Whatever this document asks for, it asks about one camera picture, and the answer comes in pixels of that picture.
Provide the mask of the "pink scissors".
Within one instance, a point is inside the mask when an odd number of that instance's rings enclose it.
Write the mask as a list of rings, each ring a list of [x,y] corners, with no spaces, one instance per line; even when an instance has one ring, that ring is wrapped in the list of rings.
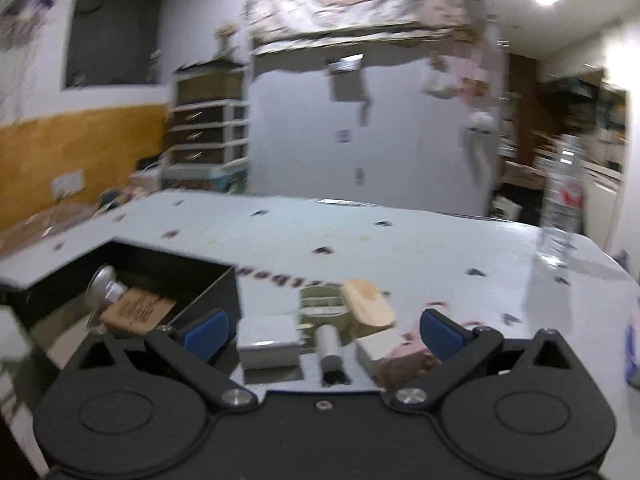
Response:
[[[442,362],[416,334],[402,336],[398,346],[375,365],[375,378],[387,391],[396,391],[436,370]]]

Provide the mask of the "white rectangular adapter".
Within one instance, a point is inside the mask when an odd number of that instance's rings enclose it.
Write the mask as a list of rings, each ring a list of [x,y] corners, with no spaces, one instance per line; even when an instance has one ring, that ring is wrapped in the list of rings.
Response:
[[[240,319],[236,351],[244,370],[297,366],[302,348],[294,315]]]

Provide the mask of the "silver suction cup knob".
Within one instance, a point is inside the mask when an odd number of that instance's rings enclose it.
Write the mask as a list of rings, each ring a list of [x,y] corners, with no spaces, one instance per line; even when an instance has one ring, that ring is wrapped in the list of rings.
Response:
[[[101,310],[117,302],[128,287],[117,279],[112,266],[101,266],[86,290],[86,301],[92,310]]]

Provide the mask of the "oval wooden block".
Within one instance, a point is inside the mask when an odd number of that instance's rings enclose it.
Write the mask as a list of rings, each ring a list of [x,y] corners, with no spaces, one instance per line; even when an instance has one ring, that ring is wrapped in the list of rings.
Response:
[[[395,326],[396,315],[374,283],[351,280],[342,286],[347,307],[352,312],[350,333],[354,338],[369,336]]]

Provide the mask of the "black storage box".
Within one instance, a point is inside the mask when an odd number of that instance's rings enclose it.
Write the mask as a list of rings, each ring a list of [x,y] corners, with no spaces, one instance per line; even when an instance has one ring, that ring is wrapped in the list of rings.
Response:
[[[110,240],[29,286],[1,282],[2,306],[35,346],[63,368],[92,332],[119,338],[168,330],[208,361],[226,348],[242,318],[235,270],[123,240]]]

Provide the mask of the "blue snack packet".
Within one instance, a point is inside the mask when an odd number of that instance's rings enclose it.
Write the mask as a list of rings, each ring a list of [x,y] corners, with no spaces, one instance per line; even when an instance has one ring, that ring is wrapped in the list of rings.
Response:
[[[639,320],[635,316],[628,318],[624,338],[624,377],[626,383],[640,389],[639,363]]]

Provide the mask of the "clear plastic storage bin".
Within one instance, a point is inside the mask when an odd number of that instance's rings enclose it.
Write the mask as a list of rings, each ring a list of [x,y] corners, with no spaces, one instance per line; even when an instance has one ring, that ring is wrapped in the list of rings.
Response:
[[[97,211],[96,205],[61,204],[21,220],[1,231],[0,257],[5,259],[48,236],[77,226],[91,219]]]

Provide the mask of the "clear water bottle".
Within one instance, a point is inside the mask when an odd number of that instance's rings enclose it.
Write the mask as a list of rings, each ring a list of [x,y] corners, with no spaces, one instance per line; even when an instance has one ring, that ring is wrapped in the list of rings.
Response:
[[[563,134],[548,170],[537,244],[537,257],[552,268],[567,267],[572,237],[580,229],[585,199],[583,162],[580,137]]]

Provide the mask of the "white plastic drawer unit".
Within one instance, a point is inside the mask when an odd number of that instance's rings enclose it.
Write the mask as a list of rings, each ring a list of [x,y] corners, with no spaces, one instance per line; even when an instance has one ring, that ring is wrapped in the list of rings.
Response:
[[[177,105],[164,135],[163,176],[172,180],[214,180],[246,174],[246,101],[218,100]]]

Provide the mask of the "white plush toy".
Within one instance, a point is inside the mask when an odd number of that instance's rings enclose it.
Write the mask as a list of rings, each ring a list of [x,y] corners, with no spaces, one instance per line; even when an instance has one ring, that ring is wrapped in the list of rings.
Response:
[[[489,112],[476,110],[469,116],[466,128],[475,133],[491,134],[495,130],[495,119]]]

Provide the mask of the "glass fish tank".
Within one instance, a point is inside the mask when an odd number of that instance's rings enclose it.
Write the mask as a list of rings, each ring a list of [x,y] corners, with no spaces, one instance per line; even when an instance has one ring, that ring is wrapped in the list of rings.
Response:
[[[244,66],[228,60],[185,65],[174,71],[175,103],[242,100]]]

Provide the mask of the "patterned fabric canopy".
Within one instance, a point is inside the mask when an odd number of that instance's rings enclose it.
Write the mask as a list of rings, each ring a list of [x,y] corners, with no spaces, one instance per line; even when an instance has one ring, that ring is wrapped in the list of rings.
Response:
[[[476,37],[465,0],[247,0],[245,21],[256,56]]]

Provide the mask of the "white wall power socket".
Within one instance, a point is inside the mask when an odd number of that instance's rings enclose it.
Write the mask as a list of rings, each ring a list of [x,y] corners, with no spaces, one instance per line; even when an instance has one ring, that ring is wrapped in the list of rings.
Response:
[[[82,170],[68,172],[55,177],[51,181],[51,193],[55,202],[80,193],[86,186],[85,174]]]

